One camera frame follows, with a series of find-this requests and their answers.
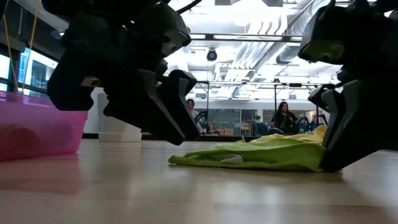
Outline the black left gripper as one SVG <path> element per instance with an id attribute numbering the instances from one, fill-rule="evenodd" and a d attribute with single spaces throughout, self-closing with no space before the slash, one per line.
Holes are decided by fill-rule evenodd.
<path id="1" fill-rule="evenodd" d="M 140 13 L 168 0 L 42 0 L 43 8 L 68 21 L 65 52 L 47 94 L 61 111 L 88 111 L 95 77 L 107 94 L 104 115 L 145 129 L 174 145 L 185 136 L 157 95 L 155 73 L 140 64 L 146 39 L 133 31 Z"/>

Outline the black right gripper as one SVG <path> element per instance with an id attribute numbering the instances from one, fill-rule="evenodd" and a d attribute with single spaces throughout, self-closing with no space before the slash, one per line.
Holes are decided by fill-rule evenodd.
<path id="1" fill-rule="evenodd" d="M 330 111 L 320 163 L 325 172 L 381 149 L 398 151 L 398 78 L 390 78 L 398 76 L 398 0 L 353 0 L 346 10 L 347 57 L 337 74 L 346 84 L 341 92 L 323 84 L 308 96 Z M 371 78 L 378 76 L 390 79 Z"/>

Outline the yellow microfiber towel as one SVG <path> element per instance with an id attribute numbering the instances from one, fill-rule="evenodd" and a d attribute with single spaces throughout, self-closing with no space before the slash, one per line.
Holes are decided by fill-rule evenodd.
<path id="1" fill-rule="evenodd" d="M 271 134 L 268 136 L 262 136 L 255 140 L 252 140 L 249 143 L 251 143 L 251 144 L 264 143 L 266 141 L 274 140 L 274 139 L 293 139 L 293 140 L 298 140 L 298 141 L 303 141 L 303 142 L 312 142 L 315 144 L 322 144 L 325 133 L 326 133 L 326 129 L 327 129 L 327 126 L 320 125 L 314 131 L 310 132 L 309 134 L 294 134 L 291 136 L 284 136 L 281 134 Z"/>

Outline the green microfiber towel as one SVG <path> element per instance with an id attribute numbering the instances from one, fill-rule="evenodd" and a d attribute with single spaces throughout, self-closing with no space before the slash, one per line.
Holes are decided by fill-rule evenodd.
<path id="1" fill-rule="evenodd" d="M 318 142 L 272 138 L 221 144 L 212 149 L 173 155 L 169 164 L 226 169 L 264 169 L 277 171 L 322 172 L 326 149 Z"/>

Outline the pink tray mat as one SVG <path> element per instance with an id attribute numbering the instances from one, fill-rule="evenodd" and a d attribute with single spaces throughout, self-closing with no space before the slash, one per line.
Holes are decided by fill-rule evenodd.
<path id="1" fill-rule="evenodd" d="M 0 161 L 77 152 L 87 117 L 46 98 L 0 91 Z"/>

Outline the person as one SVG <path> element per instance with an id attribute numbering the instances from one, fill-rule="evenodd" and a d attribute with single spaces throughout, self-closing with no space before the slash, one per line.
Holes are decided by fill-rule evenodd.
<path id="1" fill-rule="evenodd" d="M 286 101 L 279 103 L 278 109 L 271 119 L 273 127 L 281 130 L 285 135 L 293 135 L 299 132 L 297 121 L 298 118 L 289 110 Z"/>
<path id="2" fill-rule="evenodd" d="M 193 99 L 188 99 L 187 100 L 187 105 L 188 109 L 190 110 L 190 113 L 192 115 L 193 120 L 195 121 L 195 118 L 198 116 L 198 112 L 194 110 L 195 107 L 195 102 Z M 196 121 L 196 126 L 198 129 L 201 129 L 199 121 Z"/>

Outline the white hexagonal plant pot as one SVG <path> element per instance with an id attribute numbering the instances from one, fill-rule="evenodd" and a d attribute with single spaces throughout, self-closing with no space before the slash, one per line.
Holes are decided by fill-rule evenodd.
<path id="1" fill-rule="evenodd" d="M 103 110 L 108 103 L 105 93 L 97 95 L 99 140 L 101 142 L 140 142 L 142 138 L 140 128 L 104 115 Z"/>

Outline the black metal rig frame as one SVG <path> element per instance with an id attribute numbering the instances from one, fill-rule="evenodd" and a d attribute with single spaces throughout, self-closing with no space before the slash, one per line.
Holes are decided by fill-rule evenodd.
<path id="1" fill-rule="evenodd" d="M 289 82 L 283 83 L 283 82 L 280 82 L 279 79 L 274 79 L 271 83 L 272 83 L 272 86 L 274 87 L 275 112 L 277 111 L 277 102 L 278 102 L 277 95 L 278 95 L 278 93 L 280 93 L 280 91 L 285 90 L 285 89 L 292 90 L 293 92 L 295 90 L 308 90 L 308 96 L 305 98 L 305 99 L 307 99 L 309 97 L 309 95 L 315 91 L 316 88 L 321 87 L 321 84 L 319 84 L 319 83 L 315 83 L 315 84 L 313 84 L 313 83 L 297 83 L 297 82 L 296 83 L 289 83 Z M 289 101 L 289 100 L 292 100 L 292 99 L 285 99 L 285 98 L 280 99 L 280 101 Z M 314 118 L 315 118 L 316 124 L 319 125 L 319 123 L 320 123 L 319 122 L 319 117 L 320 117 L 319 106 L 316 106 L 315 111 L 316 111 L 316 116 Z"/>
<path id="2" fill-rule="evenodd" d="M 205 113 L 205 121 L 208 123 L 209 116 L 209 97 L 210 97 L 210 83 L 209 81 L 197 81 L 197 84 L 200 85 L 206 91 L 206 113 Z"/>

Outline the black aluminium table frame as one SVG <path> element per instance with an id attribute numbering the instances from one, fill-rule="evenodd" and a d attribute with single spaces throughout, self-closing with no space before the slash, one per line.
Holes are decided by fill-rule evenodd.
<path id="1" fill-rule="evenodd" d="M 99 139 L 99 134 L 95 133 L 83 133 L 83 139 Z M 196 141 L 204 142 L 236 142 L 244 139 L 246 142 L 257 139 L 257 136 L 200 136 Z M 162 141 L 161 138 L 151 134 L 143 134 L 141 137 L 145 141 Z"/>

